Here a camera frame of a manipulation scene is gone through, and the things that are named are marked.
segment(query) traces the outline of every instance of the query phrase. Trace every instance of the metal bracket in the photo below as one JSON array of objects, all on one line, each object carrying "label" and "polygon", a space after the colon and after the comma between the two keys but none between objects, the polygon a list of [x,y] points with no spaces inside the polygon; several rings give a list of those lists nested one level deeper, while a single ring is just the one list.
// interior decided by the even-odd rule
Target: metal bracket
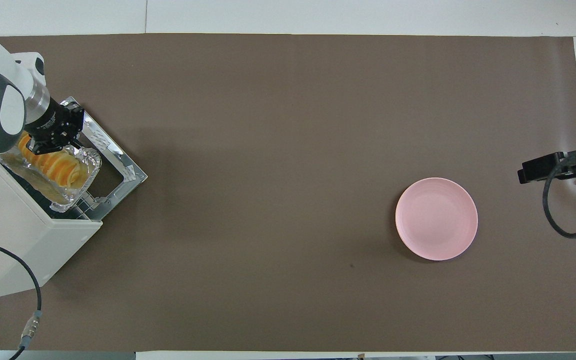
[{"label": "metal bracket", "polygon": [[[66,107],[78,107],[79,103],[69,96],[62,101]],[[84,123],[81,133],[103,155],[105,161],[111,164],[122,176],[123,181],[106,196],[93,197],[89,192],[82,195],[77,207],[92,221],[101,221],[128,194],[143,183],[148,175],[137,166],[133,159],[117,145],[88,112],[84,110]]]}]

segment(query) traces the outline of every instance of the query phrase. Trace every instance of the bread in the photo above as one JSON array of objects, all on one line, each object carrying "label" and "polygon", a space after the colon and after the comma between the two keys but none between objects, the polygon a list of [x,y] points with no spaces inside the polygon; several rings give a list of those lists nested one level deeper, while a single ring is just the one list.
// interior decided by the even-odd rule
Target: bread
[{"label": "bread", "polygon": [[60,187],[77,189],[83,186],[88,178],[85,164],[66,150],[35,155],[26,147],[28,141],[30,141],[30,135],[24,133],[17,147],[30,165]]}]

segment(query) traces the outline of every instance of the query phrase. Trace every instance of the brown paper backdrop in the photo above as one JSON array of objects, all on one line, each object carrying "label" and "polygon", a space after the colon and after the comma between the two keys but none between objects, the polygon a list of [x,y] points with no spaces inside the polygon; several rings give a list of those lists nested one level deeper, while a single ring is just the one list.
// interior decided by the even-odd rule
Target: brown paper backdrop
[{"label": "brown paper backdrop", "polygon": [[[150,178],[43,287],[32,349],[576,351],[576,240],[521,162],[576,150],[571,38],[0,38],[45,57]],[[461,184],[461,256],[413,255],[407,186]],[[576,228],[576,182],[551,194]],[[0,298],[16,346],[26,291]]]}]

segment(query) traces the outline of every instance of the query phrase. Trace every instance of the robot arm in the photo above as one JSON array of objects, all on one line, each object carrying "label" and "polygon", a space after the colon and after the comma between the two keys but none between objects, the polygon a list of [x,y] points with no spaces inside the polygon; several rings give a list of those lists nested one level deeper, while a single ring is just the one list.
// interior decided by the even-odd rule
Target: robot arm
[{"label": "robot arm", "polygon": [[44,78],[44,59],[36,52],[10,54],[0,45],[0,153],[12,148],[22,130],[30,134],[35,154],[80,146],[83,110],[58,104]]}]

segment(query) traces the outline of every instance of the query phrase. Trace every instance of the pink plate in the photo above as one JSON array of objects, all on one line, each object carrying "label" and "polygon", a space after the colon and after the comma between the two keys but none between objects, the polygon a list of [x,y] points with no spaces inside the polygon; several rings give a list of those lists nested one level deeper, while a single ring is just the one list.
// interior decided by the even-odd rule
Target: pink plate
[{"label": "pink plate", "polygon": [[479,219],[473,198],[454,181],[429,177],[410,185],[395,210],[401,240],[428,260],[448,260],[473,243]]}]

